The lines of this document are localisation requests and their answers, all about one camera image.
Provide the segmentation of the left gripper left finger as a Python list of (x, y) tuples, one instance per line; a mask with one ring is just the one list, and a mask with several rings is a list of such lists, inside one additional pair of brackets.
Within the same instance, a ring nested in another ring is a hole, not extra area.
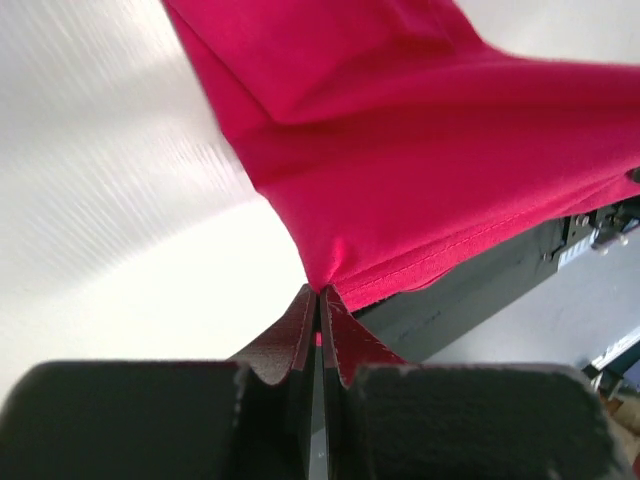
[(227, 360), (51, 361), (1, 411), (5, 479), (314, 479), (316, 294)]

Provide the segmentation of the pink t shirt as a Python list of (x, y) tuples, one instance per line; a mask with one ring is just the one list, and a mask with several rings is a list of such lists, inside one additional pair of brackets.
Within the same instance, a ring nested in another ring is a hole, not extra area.
[(639, 70), (517, 57), (451, 1), (169, 1), (310, 285), (353, 310), (635, 196)]

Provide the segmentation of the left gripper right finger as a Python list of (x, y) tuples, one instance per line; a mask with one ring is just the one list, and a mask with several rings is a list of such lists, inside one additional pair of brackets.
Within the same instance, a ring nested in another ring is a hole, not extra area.
[(419, 364), (334, 288), (319, 300), (333, 479), (626, 479), (585, 376), (558, 364)]

